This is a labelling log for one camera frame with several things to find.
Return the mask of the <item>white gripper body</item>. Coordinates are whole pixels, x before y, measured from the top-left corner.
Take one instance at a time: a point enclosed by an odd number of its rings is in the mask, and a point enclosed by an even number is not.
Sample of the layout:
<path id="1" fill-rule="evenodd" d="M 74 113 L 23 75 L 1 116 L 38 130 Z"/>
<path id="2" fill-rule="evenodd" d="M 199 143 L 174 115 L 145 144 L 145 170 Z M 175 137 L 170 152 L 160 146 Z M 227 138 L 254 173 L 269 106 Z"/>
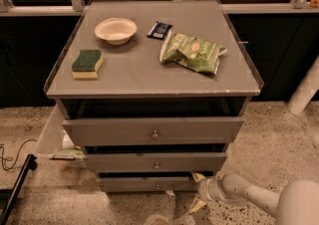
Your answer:
<path id="1" fill-rule="evenodd" d="M 219 181 L 213 178 L 203 178 L 198 183 L 198 195 L 204 202 L 221 200 Z"/>

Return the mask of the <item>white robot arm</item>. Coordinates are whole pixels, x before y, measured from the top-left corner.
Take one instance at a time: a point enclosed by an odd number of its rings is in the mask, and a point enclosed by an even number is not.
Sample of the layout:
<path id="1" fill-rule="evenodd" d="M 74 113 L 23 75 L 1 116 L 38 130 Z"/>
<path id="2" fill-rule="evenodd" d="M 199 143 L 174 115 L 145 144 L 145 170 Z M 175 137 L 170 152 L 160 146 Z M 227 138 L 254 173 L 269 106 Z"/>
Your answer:
<path id="1" fill-rule="evenodd" d="M 292 181 L 280 193 L 274 193 L 233 173 L 215 179 L 194 172 L 192 177 L 197 183 L 197 194 L 190 213 L 214 200 L 228 204 L 249 201 L 273 217 L 275 225 L 319 225 L 317 182 L 303 179 Z"/>

